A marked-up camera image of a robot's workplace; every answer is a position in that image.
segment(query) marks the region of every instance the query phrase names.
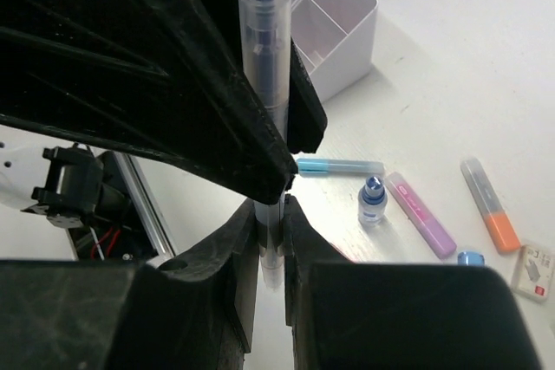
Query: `white eraser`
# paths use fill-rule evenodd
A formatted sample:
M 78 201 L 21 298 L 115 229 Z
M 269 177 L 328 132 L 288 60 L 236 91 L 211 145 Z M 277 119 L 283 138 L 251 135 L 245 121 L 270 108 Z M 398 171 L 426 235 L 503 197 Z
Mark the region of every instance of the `white eraser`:
M 549 296 L 554 267 L 555 256 L 549 250 L 531 244 L 522 246 L 514 270 L 513 291 L 544 302 Z

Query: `red wire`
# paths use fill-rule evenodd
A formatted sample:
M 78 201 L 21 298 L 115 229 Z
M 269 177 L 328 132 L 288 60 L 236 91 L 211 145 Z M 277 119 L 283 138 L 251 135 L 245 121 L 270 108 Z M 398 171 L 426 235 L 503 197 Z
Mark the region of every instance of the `red wire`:
M 112 234 L 112 231 L 114 231 L 114 227 L 110 227 L 110 230 L 108 230 L 106 232 L 106 234 L 104 236 L 102 236 L 102 238 L 98 241 L 98 243 L 95 243 L 92 247 L 92 249 L 90 250 L 90 258 L 91 259 L 95 259 L 95 253 L 96 253 L 96 249 L 98 248 L 98 246 L 101 245 L 101 243 L 106 240 L 108 237 L 110 237 L 110 234 Z
M 110 252 L 112 251 L 112 249 L 115 246 L 115 242 L 117 241 L 118 237 L 121 234 L 121 230 L 117 230 L 114 234 L 114 236 L 112 237 L 112 242 L 110 243 L 110 245 L 108 246 L 108 249 L 106 250 L 106 257 L 110 256 Z

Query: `small glass bottle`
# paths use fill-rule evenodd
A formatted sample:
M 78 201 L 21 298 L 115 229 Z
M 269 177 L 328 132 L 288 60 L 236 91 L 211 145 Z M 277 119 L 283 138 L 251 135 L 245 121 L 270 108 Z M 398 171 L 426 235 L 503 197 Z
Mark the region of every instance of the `small glass bottle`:
M 362 226 L 377 224 L 385 212 L 388 195 L 382 179 L 370 177 L 358 193 L 358 221 Z

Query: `orange cap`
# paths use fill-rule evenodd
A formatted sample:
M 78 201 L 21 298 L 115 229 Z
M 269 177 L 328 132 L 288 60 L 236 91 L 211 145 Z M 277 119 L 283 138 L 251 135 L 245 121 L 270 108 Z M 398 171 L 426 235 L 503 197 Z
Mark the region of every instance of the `orange cap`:
M 519 237 L 504 212 L 495 212 L 484 216 L 484 222 L 498 251 L 507 253 L 520 249 Z

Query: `light blue pen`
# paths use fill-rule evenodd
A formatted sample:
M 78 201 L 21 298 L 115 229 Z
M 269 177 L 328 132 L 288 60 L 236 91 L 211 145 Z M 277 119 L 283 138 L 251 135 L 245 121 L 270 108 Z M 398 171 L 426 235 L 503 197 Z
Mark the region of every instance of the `light blue pen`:
M 343 159 L 297 159 L 298 173 L 301 175 L 328 175 L 331 173 L 364 174 L 383 177 L 385 168 L 382 162 Z

